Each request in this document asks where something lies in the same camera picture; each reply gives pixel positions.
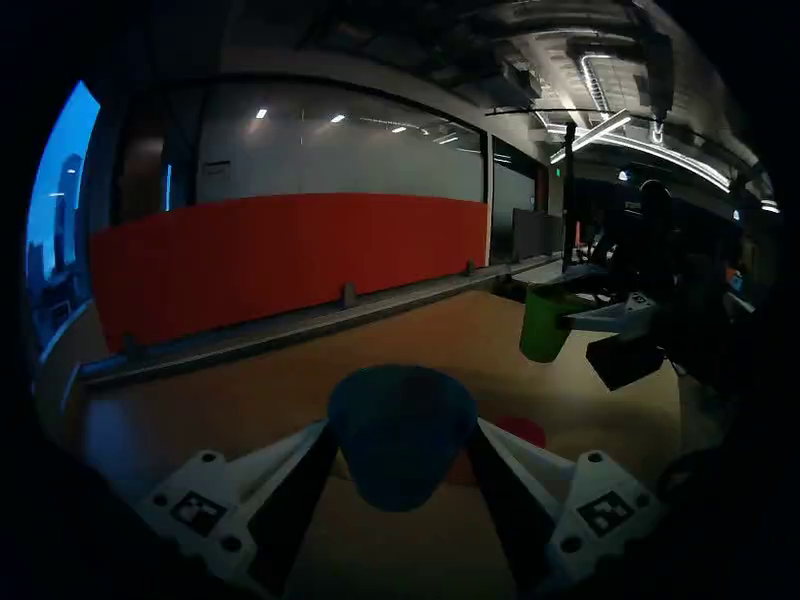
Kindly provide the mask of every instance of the window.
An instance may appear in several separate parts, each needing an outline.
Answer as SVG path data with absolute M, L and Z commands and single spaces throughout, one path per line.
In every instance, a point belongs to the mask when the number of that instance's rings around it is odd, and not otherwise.
M 42 346 L 83 300 L 78 297 L 75 228 L 86 149 L 99 110 L 79 82 L 50 132 L 33 184 L 25 272 Z

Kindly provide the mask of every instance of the fluorescent light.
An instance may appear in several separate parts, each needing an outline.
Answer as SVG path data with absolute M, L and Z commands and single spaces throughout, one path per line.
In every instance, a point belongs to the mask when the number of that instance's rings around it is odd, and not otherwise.
M 567 132 L 567 126 L 550 125 L 547 128 L 547 131 L 548 133 L 564 135 Z M 585 135 L 587 131 L 588 130 L 579 127 L 576 130 L 575 134 Z M 709 183 L 718 187 L 723 192 L 725 193 L 730 192 L 730 180 L 727 177 L 725 177 L 722 173 L 720 173 L 713 167 L 703 162 L 700 162 L 699 160 L 695 160 L 684 154 L 681 154 L 680 152 L 676 152 L 674 150 L 668 150 L 667 148 L 662 148 L 660 146 L 655 146 L 653 144 L 648 144 L 647 142 L 640 142 L 639 140 L 636 140 L 634 138 L 617 135 L 616 133 L 604 134 L 598 141 L 603 144 L 609 144 L 611 146 L 620 146 L 622 148 L 637 150 L 639 152 L 655 156 L 656 158 L 666 160 L 667 162 L 671 162 L 674 165 L 682 167 L 687 171 L 690 171 L 695 175 L 702 177 Z
M 171 186 L 172 186 L 172 165 L 167 165 L 167 193 L 166 193 L 165 202 L 164 202 L 164 206 L 165 206 L 165 209 L 166 209 L 167 212 L 169 212 L 169 209 L 170 209 L 170 206 L 169 206 L 170 205 L 170 197 L 169 197 L 170 194 L 169 194 L 169 192 L 170 192 L 170 187 Z
M 607 119 L 600 123 L 600 125 L 593 127 L 589 131 L 586 132 L 585 135 L 582 135 L 577 141 L 572 143 L 572 151 L 577 152 L 584 146 L 591 144 L 594 140 L 598 139 L 601 136 L 607 135 L 614 131 L 615 129 L 619 129 L 625 123 L 631 120 L 631 116 L 628 113 L 627 109 L 623 109 L 615 114 L 610 119 Z M 557 162 L 564 160 L 564 157 L 567 155 L 566 149 L 562 148 L 553 156 L 550 157 L 550 164 L 554 165 Z

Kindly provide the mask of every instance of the red wall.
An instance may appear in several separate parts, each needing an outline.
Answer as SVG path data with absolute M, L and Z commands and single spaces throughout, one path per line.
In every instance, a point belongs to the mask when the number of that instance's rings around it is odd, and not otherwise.
M 389 194 L 244 198 L 92 236 L 108 345 L 153 344 L 485 263 L 486 205 Z

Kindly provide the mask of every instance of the ceiling light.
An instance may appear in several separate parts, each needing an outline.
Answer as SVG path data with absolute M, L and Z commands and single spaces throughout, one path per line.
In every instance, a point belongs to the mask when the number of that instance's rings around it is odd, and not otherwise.
M 598 139 L 600 136 L 604 136 L 608 133 L 611 133 L 615 129 L 619 129 L 625 123 L 631 120 L 631 116 L 628 113 L 627 109 L 623 109 L 615 114 L 613 117 L 603 121 L 600 125 L 593 127 L 589 131 L 586 132 L 585 135 L 582 135 L 577 141 L 572 142 L 572 151 L 577 152 L 584 146 L 591 144 L 594 140 Z M 550 157 L 550 164 L 554 165 L 557 162 L 564 159 L 567 155 L 566 149 L 562 148 L 553 156 Z

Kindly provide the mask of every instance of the wooden table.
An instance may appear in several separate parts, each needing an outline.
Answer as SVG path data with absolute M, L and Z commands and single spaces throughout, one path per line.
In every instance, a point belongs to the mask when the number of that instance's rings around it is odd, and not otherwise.
M 354 370 L 404 363 L 456 377 L 490 421 L 534 419 L 557 454 L 602 449 L 654 481 L 680 447 L 669 364 L 609 392 L 584 357 L 603 334 L 573 333 L 555 362 L 536 364 L 518 350 L 522 314 L 521 304 L 466 292 L 262 356 L 106 391 L 89 398 L 82 454 L 133 501 L 200 449 L 233 459 L 324 417 L 331 390 Z M 290 595 L 513 596 L 477 488 L 444 484 L 421 509 L 397 515 L 368 506 L 345 476 L 339 465 L 329 479 Z

